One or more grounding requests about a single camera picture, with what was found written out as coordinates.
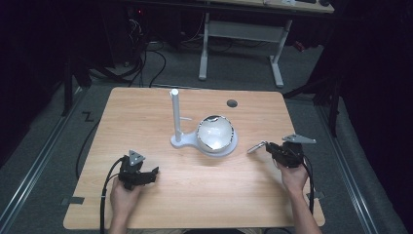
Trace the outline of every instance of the metal bracket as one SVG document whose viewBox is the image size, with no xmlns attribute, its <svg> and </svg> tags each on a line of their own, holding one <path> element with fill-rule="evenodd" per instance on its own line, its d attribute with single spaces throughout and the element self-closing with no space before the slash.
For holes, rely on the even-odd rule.
<svg viewBox="0 0 413 234">
<path fill-rule="evenodd" d="M 305 136 L 300 136 L 297 134 L 284 136 L 282 139 L 292 143 L 317 143 L 315 139 L 307 138 Z"/>
<path fill-rule="evenodd" d="M 142 162 L 143 160 L 145 160 L 146 158 L 143 157 L 142 155 L 136 153 L 135 151 L 130 149 L 130 165 L 134 166 L 140 162 Z"/>
</svg>

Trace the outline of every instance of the gray carpet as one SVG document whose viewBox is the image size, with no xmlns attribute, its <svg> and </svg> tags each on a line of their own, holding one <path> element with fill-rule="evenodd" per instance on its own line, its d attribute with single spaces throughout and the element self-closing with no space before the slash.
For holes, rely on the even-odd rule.
<svg viewBox="0 0 413 234">
<path fill-rule="evenodd" d="M 151 45 L 152 49 L 161 44 Z M 225 49 L 225 45 L 216 49 Z M 277 89 L 271 67 L 266 57 L 243 53 L 249 50 L 244 46 L 234 46 L 226 52 L 211 51 L 209 54 L 208 78 L 198 80 L 200 48 L 179 50 L 164 45 L 159 53 L 167 59 L 165 70 L 154 82 L 154 87 L 181 86 L 205 89 L 276 91 L 286 93 L 307 82 L 322 48 L 314 48 L 303 53 L 286 47 L 280 60 L 280 68 L 285 86 Z M 148 86 L 163 67 L 163 59 L 156 53 L 148 52 L 143 69 L 143 85 Z M 123 72 L 122 66 L 115 69 Z M 10 227 L 10 233 L 97 233 L 94 231 L 65 230 L 62 222 L 67 210 L 61 202 L 70 197 L 76 186 L 76 159 L 88 133 L 101 117 L 105 103 L 113 87 L 122 86 L 108 80 L 94 79 L 93 85 L 77 95 L 78 104 L 72 115 L 65 119 L 67 124 L 56 140 L 46 167 L 35 186 L 28 194 Z M 315 177 L 315 186 L 323 194 L 320 199 L 326 223 L 323 233 L 364 233 L 357 210 L 349 195 L 331 143 L 325 123 L 319 116 L 320 107 L 314 107 L 311 96 L 301 95 L 286 101 L 288 111 L 297 134 L 315 138 L 318 143 L 305 145 L 304 150 L 310 158 Z M 24 138 L 9 162 L 0 170 L 1 201 L 0 210 L 4 211 L 31 165 L 35 162 L 45 145 L 54 126 L 60 121 L 63 110 L 62 89 L 59 89 L 49 106 L 33 121 L 30 132 Z M 407 233 L 400 219 L 394 213 L 392 204 L 371 170 L 358 144 L 357 136 L 348 119 L 345 105 L 340 102 L 340 115 L 337 122 L 339 146 L 366 200 L 368 209 L 377 227 L 377 233 Z M 93 136 L 89 138 L 81 155 L 80 170 L 89 150 Z M 285 233 L 271 229 L 268 233 Z"/>
</svg>

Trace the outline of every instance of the white base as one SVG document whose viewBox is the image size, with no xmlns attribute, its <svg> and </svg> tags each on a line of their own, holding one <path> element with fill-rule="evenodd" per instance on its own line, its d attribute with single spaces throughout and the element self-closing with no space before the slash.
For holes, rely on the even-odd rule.
<svg viewBox="0 0 413 234">
<path fill-rule="evenodd" d="M 222 150 L 220 152 L 215 152 L 215 153 L 206 152 L 199 146 L 198 141 L 197 141 L 196 132 L 182 135 L 180 142 L 177 142 L 176 139 L 175 139 L 175 136 L 172 136 L 170 138 L 170 143 L 175 148 L 182 148 L 182 147 L 185 147 L 185 146 L 191 146 L 191 147 L 197 148 L 198 150 L 200 150 L 203 154 L 205 154 L 207 156 L 218 158 L 218 157 L 227 156 L 232 151 L 234 151 L 234 149 L 235 149 L 235 147 L 237 146 L 237 143 L 238 143 L 238 135 L 234 131 L 234 136 L 233 136 L 233 140 L 232 140 L 231 144 L 228 145 L 228 147 L 226 147 L 224 150 Z"/>
</svg>

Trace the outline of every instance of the white vertical rod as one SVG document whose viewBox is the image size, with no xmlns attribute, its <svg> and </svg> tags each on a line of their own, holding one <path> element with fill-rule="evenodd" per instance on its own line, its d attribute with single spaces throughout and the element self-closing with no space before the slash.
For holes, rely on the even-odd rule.
<svg viewBox="0 0 413 234">
<path fill-rule="evenodd" d="M 172 108 L 173 108 L 173 123 L 175 125 L 175 140 L 176 142 L 181 142 L 182 132 L 180 130 L 180 114 L 179 114 L 179 91 L 173 89 L 170 91 L 170 96 L 172 97 Z"/>
</svg>

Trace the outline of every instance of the wooden table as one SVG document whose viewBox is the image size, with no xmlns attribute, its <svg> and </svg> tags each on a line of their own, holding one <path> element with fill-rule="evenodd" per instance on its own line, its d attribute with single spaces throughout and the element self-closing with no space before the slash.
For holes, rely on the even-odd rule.
<svg viewBox="0 0 413 234">
<path fill-rule="evenodd" d="M 115 88 L 107 102 L 64 226 L 99 227 L 100 193 L 109 169 L 129 149 L 146 157 L 142 171 L 160 167 L 155 183 L 146 185 L 131 216 L 129 228 L 230 228 L 292 226 L 290 203 L 281 172 L 264 148 L 246 151 L 260 140 L 278 144 L 294 133 L 282 95 L 275 92 L 179 90 L 181 121 L 189 133 L 209 115 L 223 115 L 239 141 L 228 156 L 211 158 L 192 147 L 176 149 L 169 90 Z M 238 106 L 227 106 L 234 99 Z M 109 182 L 108 196 L 112 183 Z M 111 207 L 106 199 L 105 225 Z M 325 220 L 315 201 L 318 225 Z"/>
</svg>

